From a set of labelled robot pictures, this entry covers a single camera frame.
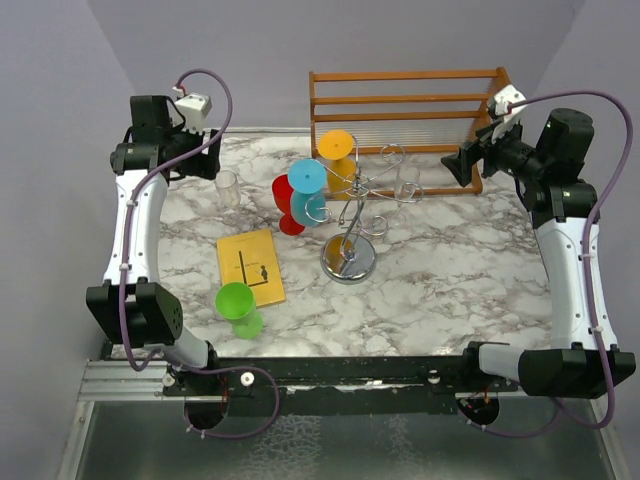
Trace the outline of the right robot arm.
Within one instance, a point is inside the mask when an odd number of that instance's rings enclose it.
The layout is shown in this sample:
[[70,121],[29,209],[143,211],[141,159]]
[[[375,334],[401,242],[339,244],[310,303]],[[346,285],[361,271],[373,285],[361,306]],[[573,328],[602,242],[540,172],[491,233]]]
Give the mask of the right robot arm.
[[457,153],[442,158],[456,181],[466,186],[472,167],[483,175],[504,172],[524,186],[523,203],[549,281],[551,346],[526,350],[500,343],[469,344],[473,356],[459,367],[461,383],[481,391],[495,376],[517,382],[530,396],[594,399],[636,368],[623,352],[607,318],[596,259],[599,228],[587,223],[598,200],[596,189],[580,179],[594,136],[592,119],[577,110],[551,111],[535,146],[521,139],[515,124],[497,140],[491,125],[477,131]]

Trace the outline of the blue plastic wine glass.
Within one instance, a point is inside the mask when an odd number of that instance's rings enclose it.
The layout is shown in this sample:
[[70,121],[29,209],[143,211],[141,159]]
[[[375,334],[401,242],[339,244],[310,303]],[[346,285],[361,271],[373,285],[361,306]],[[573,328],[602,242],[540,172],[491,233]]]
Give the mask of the blue plastic wine glass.
[[311,158],[298,160],[289,169],[287,179],[293,189],[290,200],[293,219],[304,227],[326,223],[331,214],[324,194],[327,184],[324,166]]

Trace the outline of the yellow plastic wine glass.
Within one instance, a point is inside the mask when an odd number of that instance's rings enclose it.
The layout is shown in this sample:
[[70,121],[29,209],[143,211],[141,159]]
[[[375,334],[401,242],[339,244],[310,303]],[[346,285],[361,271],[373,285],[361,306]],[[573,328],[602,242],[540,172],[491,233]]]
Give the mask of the yellow plastic wine glass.
[[345,130],[330,130],[322,135],[317,148],[326,161],[329,192],[335,200],[349,200],[347,191],[351,188],[356,172],[356,163],[349,157],[355,148],[353,136]]

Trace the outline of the clear wine glass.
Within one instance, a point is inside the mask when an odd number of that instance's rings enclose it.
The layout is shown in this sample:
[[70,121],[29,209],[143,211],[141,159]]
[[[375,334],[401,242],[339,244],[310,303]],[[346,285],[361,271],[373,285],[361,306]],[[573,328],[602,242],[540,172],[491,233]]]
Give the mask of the clear wine glass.
[[417,167],[403,164],[399,167],[394,184],[394,197],[397,201],[397,208],[393,221],[393,226],[401,228],[406,223],[403,206],[414,199],[420,181],[420,171]]

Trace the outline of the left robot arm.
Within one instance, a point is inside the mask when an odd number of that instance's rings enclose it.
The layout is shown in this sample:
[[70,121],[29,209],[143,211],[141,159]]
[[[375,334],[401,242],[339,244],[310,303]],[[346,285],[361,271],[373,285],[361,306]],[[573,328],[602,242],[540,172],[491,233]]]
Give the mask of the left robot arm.
[[131,97],[132,124],[110,155],[118,200],[112,253],[101,285],[86,291],[112,344],[158,350],[189,366],[186,382],[202,395],[218,388],[221,371],[213,348],[184,327],[180,301],[160,283],[160,217],[171,173],[157,168],[216,136],[204,125],[210,109],[210,98],[196,93]]

